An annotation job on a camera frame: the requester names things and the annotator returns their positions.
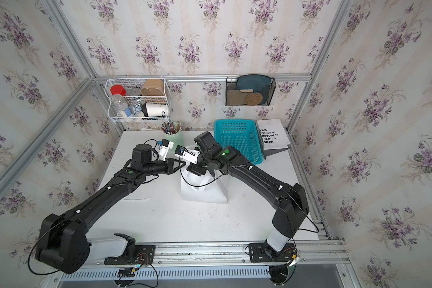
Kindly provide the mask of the white insulated delivery bag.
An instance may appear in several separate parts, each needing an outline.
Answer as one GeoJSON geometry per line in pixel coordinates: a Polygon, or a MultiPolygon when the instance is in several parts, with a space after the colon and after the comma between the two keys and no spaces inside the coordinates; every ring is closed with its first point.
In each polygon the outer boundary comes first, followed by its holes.
{"type": "Polygon", "coordinates": [[[187,171],[189,162],[180,170],[181,197],[186,201],[213,204],[228,203],[227,178],[221,178],[219,171],[208,168],[205,176],[197,176],[187,171]]]}

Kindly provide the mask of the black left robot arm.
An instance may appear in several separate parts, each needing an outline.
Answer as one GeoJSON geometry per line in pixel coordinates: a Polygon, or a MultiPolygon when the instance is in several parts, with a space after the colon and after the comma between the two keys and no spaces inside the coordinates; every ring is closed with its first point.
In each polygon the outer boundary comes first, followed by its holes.
{"type": "Polygon", "coordinates": [[[89,261],[93,243],[86,234],[96,221],[117,202],[133,193],[148,176],[172,175],[185,166],[182,160],[153,160],[154,149],[139,144],[110,181],[78,206],[51,214],[43,221],[40,236],[32,248],[36,260],[66,274],[72,274],[89,261]]]}

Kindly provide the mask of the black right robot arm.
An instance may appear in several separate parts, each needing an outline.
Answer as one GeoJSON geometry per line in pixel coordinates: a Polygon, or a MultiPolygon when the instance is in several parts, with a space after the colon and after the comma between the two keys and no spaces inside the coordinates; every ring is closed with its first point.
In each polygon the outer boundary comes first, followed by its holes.
{"type": "Polygon", "coordinates": [[[247,184],[259,193],[275,210],[272,219],[274,229],[265,241],[265,253],[278,256],[283,252],[310,210],[303,186],[282,182],[250,162],[232,146],[223,148],[210,132],[194,138],[200,155],[197,167],[213,168],[247,184]]]}

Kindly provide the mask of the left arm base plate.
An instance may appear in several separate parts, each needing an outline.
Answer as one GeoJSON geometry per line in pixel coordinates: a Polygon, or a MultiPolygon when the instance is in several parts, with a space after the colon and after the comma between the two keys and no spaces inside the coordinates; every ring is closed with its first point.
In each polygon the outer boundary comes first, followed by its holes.
{"type": "Polygon", "coordinates": [[[104,265],[145,265],[154,260],[156,252],[155,245],[135,245],[127,247],[122,255],[117,257],[105,258],[104,265]]]}

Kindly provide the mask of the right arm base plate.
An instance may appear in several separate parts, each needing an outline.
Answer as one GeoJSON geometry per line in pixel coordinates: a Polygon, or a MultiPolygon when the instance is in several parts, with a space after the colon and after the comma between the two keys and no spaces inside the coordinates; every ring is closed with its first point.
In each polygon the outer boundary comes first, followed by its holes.
{"type": "Polygon", "coordinates": [[[292,242],[287,242],[280,252],[276,252],[267,242],[250,243],[244,250],[251,263],[292,262],[298,258],[298,251],[292,242]]]}

